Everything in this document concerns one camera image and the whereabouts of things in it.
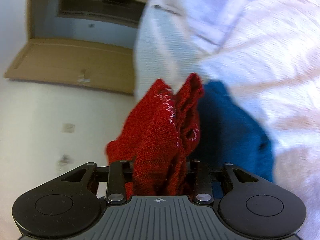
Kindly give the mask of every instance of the red knit fabric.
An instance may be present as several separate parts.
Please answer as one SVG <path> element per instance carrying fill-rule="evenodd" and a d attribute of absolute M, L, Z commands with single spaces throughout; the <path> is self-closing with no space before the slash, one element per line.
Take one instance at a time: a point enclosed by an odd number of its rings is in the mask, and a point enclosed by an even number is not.
<path fill-rule="evenodd" d="M 159 79 L 131 111 L 121 135 L 106 147 L 110 163 L 134 160 L 128 196 L 183 193 L 186 157 L 200 139 L 196 106 L 202 95 L 195 73 L 176 96 Z"/>

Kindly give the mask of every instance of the white fabric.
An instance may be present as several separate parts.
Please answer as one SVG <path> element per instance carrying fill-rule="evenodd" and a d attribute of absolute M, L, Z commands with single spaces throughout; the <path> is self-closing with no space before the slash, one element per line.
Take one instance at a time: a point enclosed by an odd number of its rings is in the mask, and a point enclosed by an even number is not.
<path fill-rule="evenodd" d="M 219 53 L 190 38 L 179 15 L 148 7 L 136 43 L 140 99 L 163 78 L 220 79 L 274 142 L 275 181 L 307 207 L 299 236 L 320 240 L 320 0 L 250 0 Z"/>
<path fill-rule="evenodd" d="M 247 0 L 150 0 L 150 5 L 182 16 L 191 41 L 209 53 L 220 49 L 246 4 Z"/>

